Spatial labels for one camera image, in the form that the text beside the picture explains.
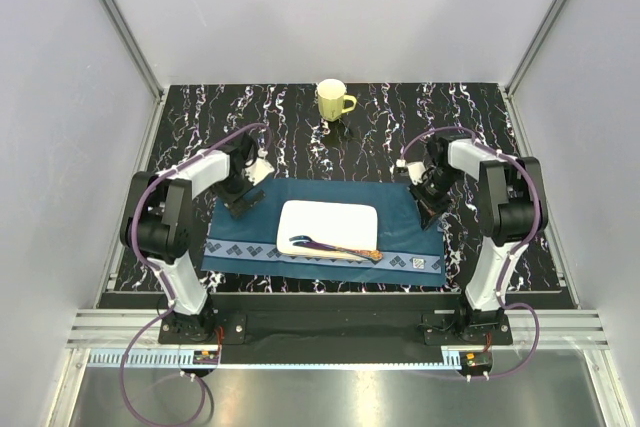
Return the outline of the blue cloth placemat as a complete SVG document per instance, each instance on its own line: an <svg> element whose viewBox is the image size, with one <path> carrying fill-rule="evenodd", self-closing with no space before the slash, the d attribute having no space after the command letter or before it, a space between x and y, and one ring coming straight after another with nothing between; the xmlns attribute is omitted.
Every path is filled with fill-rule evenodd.
<svg viewBox="0 0 640 427"><path fill-rule="evenodd" d="M258 186L265 198L233 219L216 202L205 243L205 270L321 281L348 281L440 287L446 282L443 234L424 231L417 204L402 183L268 178ZM289 200L373 206L378 213L379 262L311 259L282 254L276 236L282 207Z"/></svg>

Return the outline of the white rectangular plate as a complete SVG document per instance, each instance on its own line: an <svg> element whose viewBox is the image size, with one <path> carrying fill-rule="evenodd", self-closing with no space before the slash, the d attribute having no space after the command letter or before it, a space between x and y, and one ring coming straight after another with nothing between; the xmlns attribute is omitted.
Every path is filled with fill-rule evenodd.
<svg viewBox="0 0 640 427"><path fill-rule="evenodd" d="M278 251L291 257L369 261L339 252L293 246L289 239L299 235L324 244L380 251L377 248L378 213L370 205L289 200L282 207L276 236Z"/></svg>

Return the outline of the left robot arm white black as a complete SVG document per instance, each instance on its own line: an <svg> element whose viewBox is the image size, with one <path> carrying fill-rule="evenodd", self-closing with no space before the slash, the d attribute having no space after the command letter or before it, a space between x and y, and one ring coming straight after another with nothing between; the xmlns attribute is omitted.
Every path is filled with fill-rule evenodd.
<svg viewBox="0 0 640 427"><path fill-rule="evenodd" d="M205 147L174 167L140 171L131 179L120 242L160 282L168 301L162 327L196 343L218 340L222 328L190 256L193 203L205 192L238 219L265 194L255 188L273 172L266 150L251 136L253 123Z"/></svg>

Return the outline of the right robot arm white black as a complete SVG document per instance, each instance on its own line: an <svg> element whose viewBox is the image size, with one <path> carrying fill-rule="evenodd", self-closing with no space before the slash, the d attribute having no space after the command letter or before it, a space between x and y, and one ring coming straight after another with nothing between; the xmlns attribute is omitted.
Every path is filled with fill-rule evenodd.
<svg viewBox="0 0 640 427"><path fill-rule="evenodd" d="M431 164L413 162L405 168L409 192L426 230L452 204L453 185L467 176L477 182L477 218L483 242L473 276L458 306L441 326L426 331L483 343L506 325L507 286L532 240L548 224L548 207L539 160L493 149L462 127L429 130L412 140L427 140Z"/></svg>

